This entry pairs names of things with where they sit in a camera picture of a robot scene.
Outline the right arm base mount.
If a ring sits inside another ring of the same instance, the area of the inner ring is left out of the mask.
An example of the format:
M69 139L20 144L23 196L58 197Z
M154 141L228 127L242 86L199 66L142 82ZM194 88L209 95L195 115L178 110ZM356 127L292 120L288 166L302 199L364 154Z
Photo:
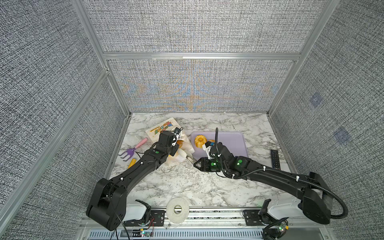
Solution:
M247 226L264 225L263 240L279 240L288 231L288 218L275 219L268 213L268 206L272 200L264 201L260 210L244 210L243 217Z

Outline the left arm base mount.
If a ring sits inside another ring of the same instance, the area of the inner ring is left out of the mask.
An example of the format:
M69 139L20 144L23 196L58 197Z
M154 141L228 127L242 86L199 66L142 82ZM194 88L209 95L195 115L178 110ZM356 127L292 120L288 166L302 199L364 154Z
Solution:
M144 201L135 200L127 205L123 223L126 227L163 227L165 214L164 210L153 210Z

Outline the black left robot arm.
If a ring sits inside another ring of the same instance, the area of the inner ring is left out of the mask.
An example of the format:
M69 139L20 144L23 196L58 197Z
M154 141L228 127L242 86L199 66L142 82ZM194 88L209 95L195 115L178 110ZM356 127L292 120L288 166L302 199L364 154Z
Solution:
M182 130L175 128L173 131L162 131L159 140L131 168L110 180L100 179L96 183L86 216L109 231L116 230L126 215L128 194L145 176L165 163L169 155L175 155Z

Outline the white printed paper bag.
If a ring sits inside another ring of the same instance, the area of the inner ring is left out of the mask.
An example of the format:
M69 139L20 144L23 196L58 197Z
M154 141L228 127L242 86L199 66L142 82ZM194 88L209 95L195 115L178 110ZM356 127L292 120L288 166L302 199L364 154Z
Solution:
M156 150L168 155L167 163L194 163L195 152L188 136L174 118L170 118L146 130L149 139L156 143Z

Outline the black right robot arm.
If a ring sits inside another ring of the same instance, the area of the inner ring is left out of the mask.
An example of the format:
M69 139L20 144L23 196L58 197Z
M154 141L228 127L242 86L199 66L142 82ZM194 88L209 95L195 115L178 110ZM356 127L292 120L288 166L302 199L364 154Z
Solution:
M261 182L282 190L299 202L298 209L313 222L327 225L332 219L345 219L346 203L333 193L319 174L293 174L262 165L244 156L234 156L222 143L215 143L206 157L194 163L201 172L221 172L233 180Z

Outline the yellow bundt fake bread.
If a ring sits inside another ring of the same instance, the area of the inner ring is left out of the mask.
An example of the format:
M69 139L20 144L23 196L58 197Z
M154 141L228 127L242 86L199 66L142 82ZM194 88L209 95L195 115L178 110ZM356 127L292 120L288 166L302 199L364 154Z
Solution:
M198 135L195 137L195 146L202 149L203 145L205 145L207 141L208 140L204 135Z

